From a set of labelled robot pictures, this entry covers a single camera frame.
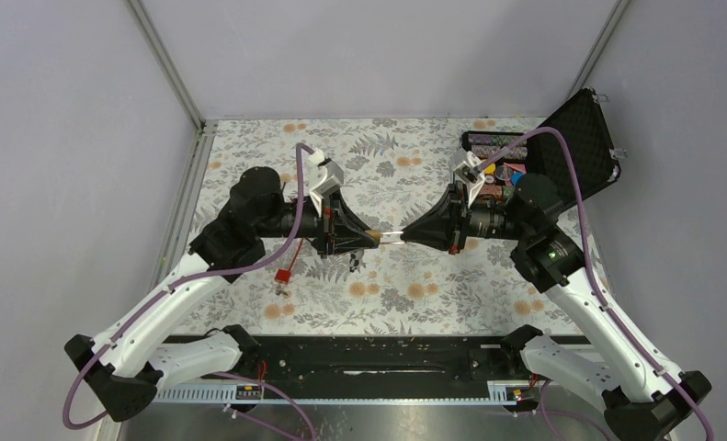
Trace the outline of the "brass padlock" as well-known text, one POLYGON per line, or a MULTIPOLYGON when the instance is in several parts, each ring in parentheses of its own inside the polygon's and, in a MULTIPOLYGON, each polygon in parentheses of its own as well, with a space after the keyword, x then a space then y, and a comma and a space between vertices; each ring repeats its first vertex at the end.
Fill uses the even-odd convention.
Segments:
POLYGON ((369 236, 370 236, 370 237, 371 237, 371 238, 372 238, 373 240, 375 240, 375 241, 376 241, 377 243, 379 243, 379 242, 381 241, 381 237, 382 237, 382 233, 381 233, 381 232, 379 232, 379 231, 374 231, 374 230, 368 230, 368 231, 367 231, 367 234, 368 234, 368 235, 369 235, 369 236))

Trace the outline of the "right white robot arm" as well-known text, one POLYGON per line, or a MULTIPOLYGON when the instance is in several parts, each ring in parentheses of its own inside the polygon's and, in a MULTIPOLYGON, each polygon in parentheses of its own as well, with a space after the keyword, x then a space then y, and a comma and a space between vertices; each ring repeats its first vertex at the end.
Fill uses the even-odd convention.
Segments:
POLYGON ((599 362, 524 325, 502 343, 502 370, 515 379, 529 372, 556 381, 599 410, 621 440, 659 440, 694 414, 709 380, 671 361, 602 288, 585 252, 558 226, 562 200, 544 175, 521 177, 503 204, 470 203, 461 183, 402 233, 455 254, 471 237, 513 240, 516 271, 559 306, 600 355, 599 362))

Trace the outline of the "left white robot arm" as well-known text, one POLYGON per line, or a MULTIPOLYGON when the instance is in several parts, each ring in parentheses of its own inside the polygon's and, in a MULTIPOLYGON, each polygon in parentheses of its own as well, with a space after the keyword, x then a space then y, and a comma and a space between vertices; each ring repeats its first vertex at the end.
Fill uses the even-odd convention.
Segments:
POLYGON ((329 166, 310 177, 310 189, 283 195, 268 167, 243 172, 218 216, 191 242, 178 264, 123 318, 94 336, 77 334, 64 347, 104 415, 123 422, 142 412, 162 391, 219 371, 238 378, 258 365, 255 342, 240 326, 176 347, 165 339, 207 297, 243 273, 273 261, 267 238, 307 239, 319 256, 349 254, 357 263, 380 240, 344 201, 342 177, 329 166))

